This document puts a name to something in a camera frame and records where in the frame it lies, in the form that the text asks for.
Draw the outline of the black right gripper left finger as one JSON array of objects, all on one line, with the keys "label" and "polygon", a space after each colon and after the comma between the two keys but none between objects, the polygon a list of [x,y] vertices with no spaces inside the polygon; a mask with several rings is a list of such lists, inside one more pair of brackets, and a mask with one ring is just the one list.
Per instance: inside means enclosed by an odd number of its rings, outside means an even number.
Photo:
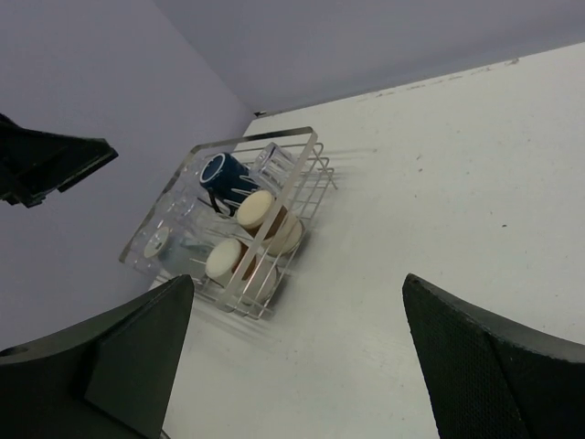
[{"label": "black right gripper left finger", "polygon": [[179,275],[132,301],[1,352],[4,438],[165,438],[194,299]]}]

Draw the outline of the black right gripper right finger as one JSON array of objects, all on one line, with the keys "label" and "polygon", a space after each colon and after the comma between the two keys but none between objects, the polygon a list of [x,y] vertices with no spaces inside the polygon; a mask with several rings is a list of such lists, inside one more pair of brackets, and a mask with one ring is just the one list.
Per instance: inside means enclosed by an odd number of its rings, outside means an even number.
[{"label": "black right gripper right finger", "polygon": [[472,305],[413,273],[402,298],[439,437],[583,437],[583,345]]}]

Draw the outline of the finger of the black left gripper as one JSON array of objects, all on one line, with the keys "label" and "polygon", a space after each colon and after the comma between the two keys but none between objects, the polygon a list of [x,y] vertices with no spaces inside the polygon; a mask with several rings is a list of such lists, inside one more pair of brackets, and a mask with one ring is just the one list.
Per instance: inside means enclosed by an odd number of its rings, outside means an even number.
[{"label": "finger of the black left gripper", "polygon": [[102,138],[24,128],[1,116],[1,199],[30,209],[64,192],[118,157]]}]

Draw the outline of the dark blue mug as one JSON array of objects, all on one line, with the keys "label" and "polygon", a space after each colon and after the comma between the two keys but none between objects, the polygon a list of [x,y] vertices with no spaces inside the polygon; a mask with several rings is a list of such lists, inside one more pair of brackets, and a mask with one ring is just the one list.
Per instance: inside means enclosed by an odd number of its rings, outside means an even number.
[{"label": "dark blue mug", "polygon": [[230,217],[259,188],[250,178],[249,169],[229,153],[218,153],[205,163],[199,184],[209,195],[212,209]]}]

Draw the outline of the clear faceted glass tumbler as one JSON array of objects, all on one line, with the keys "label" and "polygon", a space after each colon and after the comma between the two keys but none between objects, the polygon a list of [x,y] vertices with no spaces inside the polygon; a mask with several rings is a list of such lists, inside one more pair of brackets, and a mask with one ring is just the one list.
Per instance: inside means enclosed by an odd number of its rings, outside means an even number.
[{"label": "clear faceted glass tumbler", "polygon": [[274,142],[266,145],[254,163],[250,172],[268,183],[283,187],[295,167],[296,159],[284,148]]}]

